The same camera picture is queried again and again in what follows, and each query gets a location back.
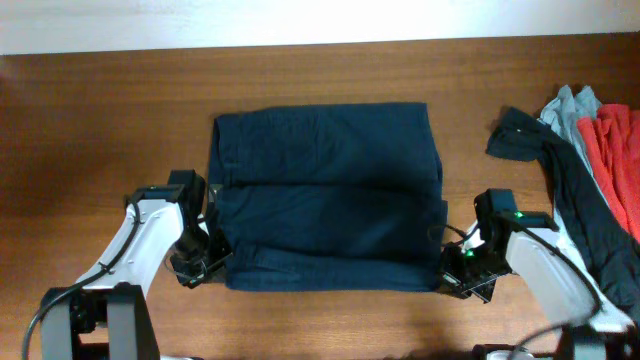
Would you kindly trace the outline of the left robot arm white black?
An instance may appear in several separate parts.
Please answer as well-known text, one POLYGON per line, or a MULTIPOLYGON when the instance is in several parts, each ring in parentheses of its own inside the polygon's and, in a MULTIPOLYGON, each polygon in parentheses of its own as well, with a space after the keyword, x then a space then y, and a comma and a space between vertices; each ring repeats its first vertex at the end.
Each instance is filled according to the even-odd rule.
POLYGON ((138 188, 99 259, 73 284, 43 296, 21 342, 41 335, 45 359, 160 359, 147 294, 160 268, 186 288, 213 282, 232 252, 210 222, 218 185, 200 177, 138 188))

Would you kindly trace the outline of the navy blue shorts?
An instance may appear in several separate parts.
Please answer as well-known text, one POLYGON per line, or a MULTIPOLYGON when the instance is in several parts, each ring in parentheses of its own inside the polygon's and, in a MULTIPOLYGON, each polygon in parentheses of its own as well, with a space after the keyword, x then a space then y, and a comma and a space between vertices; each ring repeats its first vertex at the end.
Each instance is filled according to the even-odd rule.
POLYGON ((273 107, 214 122, 229 288, 431 292, 448 205, 421 102, 273 107))

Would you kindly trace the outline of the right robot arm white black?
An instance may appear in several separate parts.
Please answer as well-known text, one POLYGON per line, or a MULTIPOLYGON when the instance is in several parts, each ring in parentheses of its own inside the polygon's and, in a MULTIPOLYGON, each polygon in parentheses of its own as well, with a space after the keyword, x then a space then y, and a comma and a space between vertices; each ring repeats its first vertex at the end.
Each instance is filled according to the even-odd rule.
POLYGON ((461 240, 443 245, 438 270, 447 292, 491 301, 498 278, 520 276, 549 320, 515 345, 480 344, 475 359, 535 359, 528 346, 556 333, 551 359, 636 359, 639 326, 606 298, 580 253, 545 213, 479 215, 461 240))

